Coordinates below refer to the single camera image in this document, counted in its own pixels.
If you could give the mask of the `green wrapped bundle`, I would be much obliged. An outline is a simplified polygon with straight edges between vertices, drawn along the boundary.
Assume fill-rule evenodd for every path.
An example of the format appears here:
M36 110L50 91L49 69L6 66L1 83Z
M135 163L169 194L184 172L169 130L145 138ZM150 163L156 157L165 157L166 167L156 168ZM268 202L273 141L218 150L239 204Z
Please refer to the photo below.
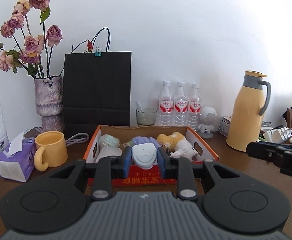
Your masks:
M119 146L121 145L121 142L118 138L113 137L112 135L104 134L99 138L98 145L100 148L103 148L103 147L119 148Z

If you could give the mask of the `clear glass cup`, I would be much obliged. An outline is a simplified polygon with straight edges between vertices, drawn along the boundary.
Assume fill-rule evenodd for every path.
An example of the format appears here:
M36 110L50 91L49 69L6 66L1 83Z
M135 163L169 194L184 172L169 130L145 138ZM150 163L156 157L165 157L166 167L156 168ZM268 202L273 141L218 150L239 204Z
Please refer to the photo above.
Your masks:
M136 108L136 122L138 126L153 126L156 124L157 109L150 107Z

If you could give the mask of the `clear plastic container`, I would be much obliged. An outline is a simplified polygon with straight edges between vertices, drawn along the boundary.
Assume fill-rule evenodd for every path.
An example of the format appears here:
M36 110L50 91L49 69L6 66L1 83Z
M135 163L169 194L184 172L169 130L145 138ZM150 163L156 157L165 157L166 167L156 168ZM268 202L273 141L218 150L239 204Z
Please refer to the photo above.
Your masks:
M95 163L100 161L100 159L105 157L120 157L122 155L122 150L116 147L103 147L98 156L95 159Z

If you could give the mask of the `black paper bag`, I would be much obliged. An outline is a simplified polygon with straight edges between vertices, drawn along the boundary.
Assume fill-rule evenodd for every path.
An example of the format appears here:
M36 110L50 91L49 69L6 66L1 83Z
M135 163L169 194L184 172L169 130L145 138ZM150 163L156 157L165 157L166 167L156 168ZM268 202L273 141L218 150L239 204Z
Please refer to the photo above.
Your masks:
M131 52L66 54L63 115L67 137L99 125L129 126Z

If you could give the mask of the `yellow thermos jug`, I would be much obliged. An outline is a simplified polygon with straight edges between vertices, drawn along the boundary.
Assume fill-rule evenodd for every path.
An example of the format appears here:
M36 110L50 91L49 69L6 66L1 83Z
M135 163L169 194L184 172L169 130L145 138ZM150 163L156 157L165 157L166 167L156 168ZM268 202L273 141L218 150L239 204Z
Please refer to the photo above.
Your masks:
M271 96L271 85L264 77L266 75L253 70L245 72L226 138L226 143L235 150L245 152L247 145L258 139Z

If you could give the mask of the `white power strip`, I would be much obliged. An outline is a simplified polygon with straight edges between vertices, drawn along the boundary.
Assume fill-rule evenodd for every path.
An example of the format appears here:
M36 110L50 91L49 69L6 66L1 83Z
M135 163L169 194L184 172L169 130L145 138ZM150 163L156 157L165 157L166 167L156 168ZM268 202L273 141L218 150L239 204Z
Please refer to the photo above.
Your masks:
M265 141L275 143L275 144L283 144L285 142L289 142L292 144L292 129L283 127L278 129L267 130L263 134Z

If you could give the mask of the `white plastic device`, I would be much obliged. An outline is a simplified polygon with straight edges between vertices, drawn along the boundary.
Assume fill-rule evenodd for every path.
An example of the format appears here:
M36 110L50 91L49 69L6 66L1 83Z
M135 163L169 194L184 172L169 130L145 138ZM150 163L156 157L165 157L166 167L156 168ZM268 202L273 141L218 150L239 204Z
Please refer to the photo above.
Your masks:
M154 165L157 152L152 143L139 144L132 147L132 158L135 165L144 170L149 170Z

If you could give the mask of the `white tissue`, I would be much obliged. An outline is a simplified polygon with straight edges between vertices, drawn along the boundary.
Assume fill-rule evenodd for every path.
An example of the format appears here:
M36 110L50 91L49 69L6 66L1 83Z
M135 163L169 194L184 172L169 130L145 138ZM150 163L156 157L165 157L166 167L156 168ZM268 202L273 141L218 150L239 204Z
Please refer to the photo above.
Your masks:
M170 153L171 158L187 158L192 160L194 152L193 151L185 151L184 149L178 149L175 152Z

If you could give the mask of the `yellow ceramic mug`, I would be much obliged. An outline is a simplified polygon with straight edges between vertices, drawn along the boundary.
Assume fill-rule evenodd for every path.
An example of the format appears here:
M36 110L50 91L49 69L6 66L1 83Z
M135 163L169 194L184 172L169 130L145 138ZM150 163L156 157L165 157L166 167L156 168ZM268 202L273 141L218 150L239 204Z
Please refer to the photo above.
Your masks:
M64 134L59 131L49 131L35 137L37 151L34 155L36 170L43 172L49 167L63 165L68 159Z

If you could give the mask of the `right water bottle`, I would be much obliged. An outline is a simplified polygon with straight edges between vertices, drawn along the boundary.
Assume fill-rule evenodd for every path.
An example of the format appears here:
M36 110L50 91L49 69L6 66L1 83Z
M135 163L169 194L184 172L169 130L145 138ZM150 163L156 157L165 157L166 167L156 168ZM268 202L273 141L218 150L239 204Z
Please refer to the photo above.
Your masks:
M187 126L196 130L200 118L201 96L199 93L199 84L192 83L188 101Z

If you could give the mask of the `purple knitted pouch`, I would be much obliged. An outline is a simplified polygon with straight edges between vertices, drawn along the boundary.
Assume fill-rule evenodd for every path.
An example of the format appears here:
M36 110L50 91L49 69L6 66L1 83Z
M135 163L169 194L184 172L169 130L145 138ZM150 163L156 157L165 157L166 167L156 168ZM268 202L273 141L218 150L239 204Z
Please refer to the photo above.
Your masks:
M152 143L156 149L161 147L161 144L153 137L142 137L142 136L137 136L132 138L131 140L134 145L139 145L139 144L145 144L145 143Z

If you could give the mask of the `purple textured vase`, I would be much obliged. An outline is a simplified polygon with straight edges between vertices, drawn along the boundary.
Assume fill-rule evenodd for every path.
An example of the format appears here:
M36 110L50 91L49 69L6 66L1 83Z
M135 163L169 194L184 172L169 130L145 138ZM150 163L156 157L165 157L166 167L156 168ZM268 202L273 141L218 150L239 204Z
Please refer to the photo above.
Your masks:
M42 129L64 131L63 83L61 76L35 79L36 113L41 117Z

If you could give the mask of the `white robot figurine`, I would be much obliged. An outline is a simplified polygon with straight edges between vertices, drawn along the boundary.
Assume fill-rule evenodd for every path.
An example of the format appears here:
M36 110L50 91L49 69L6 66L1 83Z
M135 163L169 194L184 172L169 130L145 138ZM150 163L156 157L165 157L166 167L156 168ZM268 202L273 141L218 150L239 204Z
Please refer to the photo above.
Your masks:
M202 138L212 138L213 124L218 118L217 112L213 107L205 106L201 110L200 124L198 125L198 133Z

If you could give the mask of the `orange white plush toy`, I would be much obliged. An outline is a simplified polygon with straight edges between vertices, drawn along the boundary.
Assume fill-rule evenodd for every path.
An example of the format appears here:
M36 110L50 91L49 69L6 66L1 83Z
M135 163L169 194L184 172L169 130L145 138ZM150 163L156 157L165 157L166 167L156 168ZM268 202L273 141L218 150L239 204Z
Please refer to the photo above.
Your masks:
M171 152L175 152L178 149L184 149L185 151L193 151L194 152L193 157L195 157L196 155L196 150L193 148L192 144L186 139L186 137L183 134L179 132L174 132L171 135L160 134L157 137L157 141L165 148L166 152L169 155Z

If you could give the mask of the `purple tissue pack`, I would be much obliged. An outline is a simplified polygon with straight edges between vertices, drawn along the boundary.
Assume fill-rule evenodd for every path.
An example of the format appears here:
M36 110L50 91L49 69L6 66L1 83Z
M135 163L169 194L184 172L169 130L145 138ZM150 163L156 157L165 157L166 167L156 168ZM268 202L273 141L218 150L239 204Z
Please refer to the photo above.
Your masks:
M26 138L25 131L17 135L0 152L0 176L5 179L26 183L34 169L37 151L35 138Z

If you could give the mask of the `dried pink flowers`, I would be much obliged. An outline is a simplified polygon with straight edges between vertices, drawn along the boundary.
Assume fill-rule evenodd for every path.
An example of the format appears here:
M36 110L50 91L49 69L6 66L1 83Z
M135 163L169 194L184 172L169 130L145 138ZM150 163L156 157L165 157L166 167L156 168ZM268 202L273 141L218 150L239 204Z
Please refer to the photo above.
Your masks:
M33 35L30 30L28 13L38 10L42 33ZM57 25L45 26L51 14L50 0L18 0L10 18L0 27L3 38L12 38L15 46L6 49L0 42L0 70L17 73L19 68L26 70L33 79L50 79L53 48L63 39L62 30Z

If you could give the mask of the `red cardboard box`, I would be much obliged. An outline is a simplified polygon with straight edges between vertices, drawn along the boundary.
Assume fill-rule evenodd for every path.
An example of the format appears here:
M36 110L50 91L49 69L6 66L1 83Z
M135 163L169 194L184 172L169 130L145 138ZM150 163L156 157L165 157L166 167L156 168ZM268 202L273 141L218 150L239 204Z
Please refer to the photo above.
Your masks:
M193 163L206 159L219 160L219 156L193 129L189 127L147 126L120 127L98 126L84 154L87 163L97 163L103 157L122 157L128 151L124 164L124 178L114 179L113 186L173 185L173 179L162 179L158 168L157 152L163 148L159 135L168 137L176 133L178 139L186 139L191 144Z

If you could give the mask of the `water bottle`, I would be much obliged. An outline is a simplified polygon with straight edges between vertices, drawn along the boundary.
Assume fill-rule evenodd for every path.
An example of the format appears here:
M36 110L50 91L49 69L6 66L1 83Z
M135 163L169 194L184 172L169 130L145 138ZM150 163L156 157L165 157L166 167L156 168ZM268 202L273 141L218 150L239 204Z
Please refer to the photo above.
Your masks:
M188 101L187 126L196 130L200 118L201 96L199 93L199 84L192 83Z
M162 81L162 89L158 95L158 126L170 126L174 108L174 96L170 81Z
M174 126L184 126L188 109L188 98L185 92L185 83L178 82L174 94Z

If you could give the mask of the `left water bottle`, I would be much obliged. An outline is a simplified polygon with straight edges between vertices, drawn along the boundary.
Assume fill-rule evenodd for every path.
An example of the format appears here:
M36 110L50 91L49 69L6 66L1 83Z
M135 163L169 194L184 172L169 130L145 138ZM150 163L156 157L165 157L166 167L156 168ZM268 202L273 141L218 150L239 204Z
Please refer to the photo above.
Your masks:
M170 126L174 108L174 96L170 81L162 81L162 89L158 95L158 126Z

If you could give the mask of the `middle water bottle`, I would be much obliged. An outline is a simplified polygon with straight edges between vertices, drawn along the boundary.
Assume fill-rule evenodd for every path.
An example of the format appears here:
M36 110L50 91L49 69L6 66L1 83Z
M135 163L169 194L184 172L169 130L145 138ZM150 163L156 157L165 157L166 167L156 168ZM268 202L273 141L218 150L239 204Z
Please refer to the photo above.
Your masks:
M178 82L174 94L174 126L184 126L188 109L188 98L185 92L185 83Z

